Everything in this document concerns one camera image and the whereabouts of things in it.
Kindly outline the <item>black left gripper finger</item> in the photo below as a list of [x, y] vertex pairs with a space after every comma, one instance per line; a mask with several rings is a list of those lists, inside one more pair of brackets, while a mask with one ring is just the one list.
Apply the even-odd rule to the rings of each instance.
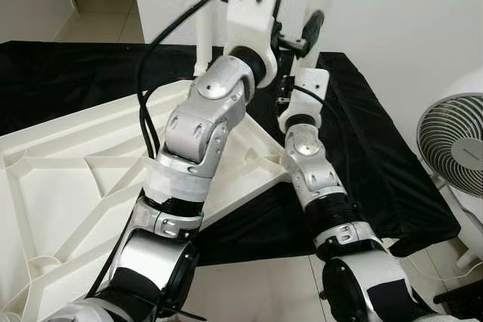
[[318, 35], [320, 35], [321, 26], [323, 26], [324, 21], [324, 11], [313, 11], [304, 23], [303, 31], [301, 32], [301, 39], [303, 39], [302, 54], [309, 54], [317, 44]]

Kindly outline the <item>black storage rack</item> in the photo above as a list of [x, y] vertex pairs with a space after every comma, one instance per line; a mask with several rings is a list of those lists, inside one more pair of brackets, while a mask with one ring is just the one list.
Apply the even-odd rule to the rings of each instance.
[[432, 301], [442, 305], [449, 314], [459, 319], [483, 320], [483, 281], [463, 285], [452, 291], [441, 293]]

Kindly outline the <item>white pedestal fan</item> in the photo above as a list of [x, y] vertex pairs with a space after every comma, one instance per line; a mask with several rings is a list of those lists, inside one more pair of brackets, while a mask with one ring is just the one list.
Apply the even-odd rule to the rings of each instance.
[[457, 190], [483, 197], [483, 69], [445, 88], [417, 125], [422, 160]]

